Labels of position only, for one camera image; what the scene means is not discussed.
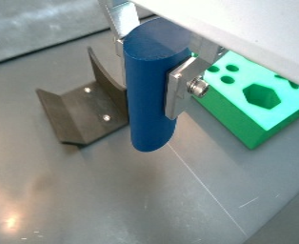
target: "metal bracket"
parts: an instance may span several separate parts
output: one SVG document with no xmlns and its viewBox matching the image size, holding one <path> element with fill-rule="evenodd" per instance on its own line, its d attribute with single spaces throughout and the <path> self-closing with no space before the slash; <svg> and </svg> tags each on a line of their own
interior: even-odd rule
<svg viewBox="0 0 299 244">
<path fill-rule="evenodd" d="M 128 125 L 126 89 L 88 52 L 96 81 L 63 95 L 38 90 L 59 140 L 83 146 Z"/>
<path fill-rule="evenodd" d="M 132 30 L 140 26 L 136 7 L 135 4 L 127 0 L 99 0 L 99 4 L 115 35 L 116 54 L 122 58 L 122 64 L 124 67 L 123 39 Z M 120 85 L 126 87 L 124 69 L 123 83 Z"/>
<path fill-rule="evenodd" d="M 190 49 L 198 57 L 186 60 L 168 76 L 166 116 L 172 120 L 186 110 L 191 94 L 199 97 L 206 95 L 208 84 L 203 81 L 204 71 L 227 53 L 223 47 L 196 33 L 192 33 Z"/>
</svg>

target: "blue cylinder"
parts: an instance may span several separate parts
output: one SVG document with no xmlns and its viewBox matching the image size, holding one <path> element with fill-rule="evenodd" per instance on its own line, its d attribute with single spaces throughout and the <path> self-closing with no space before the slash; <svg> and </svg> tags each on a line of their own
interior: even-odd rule
<svg viewBox="0 0 299 244">
<path fill-rule="evenodd" d="M 124 38 L 126 85 L 134 147 L 151 152 L 174 136 L 176 120 L 164 113 L 168 72 L 191 56 L 191 32 L 158 18 Z"/>
</svg>

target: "silver metal clamp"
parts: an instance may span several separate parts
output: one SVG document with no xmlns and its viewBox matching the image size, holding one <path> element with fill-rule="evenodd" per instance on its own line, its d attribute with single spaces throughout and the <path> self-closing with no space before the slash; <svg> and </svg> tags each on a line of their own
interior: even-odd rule
<svg viewBox="0 0 299 244">
<path fill-rule="evenodd" d="M 168 76 L 166 116 L 175 120 L 184 112 L 191 94 L 203 97 L 208 84 L 203 81 L 204 71 L 224 56 L 226 50 L 196 33 L 192 33 L 190 49 L 198 57 L 191 57 Z"/>
</svg>

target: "gray table surface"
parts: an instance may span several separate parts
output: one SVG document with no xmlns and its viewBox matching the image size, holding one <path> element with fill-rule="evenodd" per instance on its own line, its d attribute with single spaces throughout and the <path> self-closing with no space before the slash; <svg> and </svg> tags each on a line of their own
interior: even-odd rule
<svg viewBox="0 0 299 244">
<path fill-rule="evenodd" d="M 63 145 L 36 88 L 94 80 L 88 46 L 119 78 L 110 32 L 0 64 L 0 244 L 243 243 L 299 193 L 299 120 L 250 151 L 192 100 L 156 152 Z"/>
</svg>

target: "green foam block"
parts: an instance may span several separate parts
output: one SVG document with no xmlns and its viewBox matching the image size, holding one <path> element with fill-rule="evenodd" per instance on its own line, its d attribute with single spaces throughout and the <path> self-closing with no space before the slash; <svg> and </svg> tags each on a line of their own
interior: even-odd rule
<svg viewBox="0 0 299 244">
<path fill-rule="evenodd" d="M 196 98 L 250 149 L 299 118 L 299 85 L 230 51 L 204 73 Z"/>
</svg>

